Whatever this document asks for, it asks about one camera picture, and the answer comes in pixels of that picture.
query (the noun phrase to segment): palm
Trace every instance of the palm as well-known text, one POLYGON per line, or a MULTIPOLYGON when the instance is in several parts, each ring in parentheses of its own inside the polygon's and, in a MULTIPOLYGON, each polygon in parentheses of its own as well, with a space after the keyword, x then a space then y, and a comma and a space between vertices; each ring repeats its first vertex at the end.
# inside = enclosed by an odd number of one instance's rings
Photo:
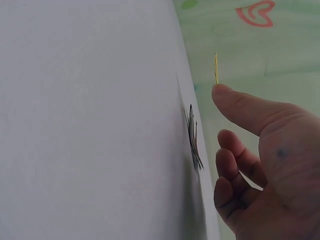
POLYGON ((260 136, 261 161, 233 132, 219 133, 214 202, 222 219, 239 240, 316 238, 320 120, 291 104, 227 95, 212 97, 229 120, 260 136), (240 172, 263 190, 251 187, 240 172))

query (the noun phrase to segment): knuckle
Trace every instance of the knuckle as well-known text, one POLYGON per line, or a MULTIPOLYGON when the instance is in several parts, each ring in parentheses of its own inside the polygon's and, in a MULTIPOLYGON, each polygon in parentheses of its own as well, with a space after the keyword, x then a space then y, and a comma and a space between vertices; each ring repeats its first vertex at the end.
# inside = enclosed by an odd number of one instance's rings
POLYGON ((268 126, 272 123, 278 122, 280 120, 287 120, 288 117, 296 116, 303 110, 293 103, 277 103, 279 104, 273 111, 268 112, 264 116, 263 125, 268 126))
POLYGON ((248 104, 251 103, 251 101, 253 100, 253 97, 248 95, 248 94, 241 94, 238 95, 234 101, 234 106, 242 109, 245 106, 247 106, 248 104))

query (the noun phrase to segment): green background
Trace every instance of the green background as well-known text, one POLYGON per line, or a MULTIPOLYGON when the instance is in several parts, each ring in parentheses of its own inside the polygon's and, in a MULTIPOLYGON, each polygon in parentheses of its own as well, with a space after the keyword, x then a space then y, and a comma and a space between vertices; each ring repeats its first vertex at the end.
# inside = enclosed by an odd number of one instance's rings
MULTIPOLYGON (((220 83, 320 114, 320 3, 275 0, 268 13, 272 27, 245 23, 236 8, 252 0, 173 0, 187 51, 204 130, 212 183, 217 179, 215 154, 220 129, 236 132, 253 152, 258 138, 228 122, 211 100, 214 55, 220 83)), ((223 240, 235 239, 219 219, 223 240)))

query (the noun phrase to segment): gold needle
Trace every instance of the gold needle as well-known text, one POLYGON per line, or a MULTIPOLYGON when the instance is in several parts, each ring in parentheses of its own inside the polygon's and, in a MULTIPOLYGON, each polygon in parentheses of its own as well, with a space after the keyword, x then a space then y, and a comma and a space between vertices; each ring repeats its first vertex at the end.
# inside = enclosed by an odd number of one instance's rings
POLYGON ((218 55, 217 53, 214 54, 214 78, 215 78, 215 83, 218 84, 218 55))

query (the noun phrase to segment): white paper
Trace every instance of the white paper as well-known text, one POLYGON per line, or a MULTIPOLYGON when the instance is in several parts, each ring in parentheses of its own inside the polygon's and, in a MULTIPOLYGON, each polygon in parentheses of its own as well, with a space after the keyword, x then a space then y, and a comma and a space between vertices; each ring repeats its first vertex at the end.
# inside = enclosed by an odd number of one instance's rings
POLYGON ((183 101, 196 98, 172 10, 166 0, 0 3, 0 239, 191 236, 177 75, 183 101))

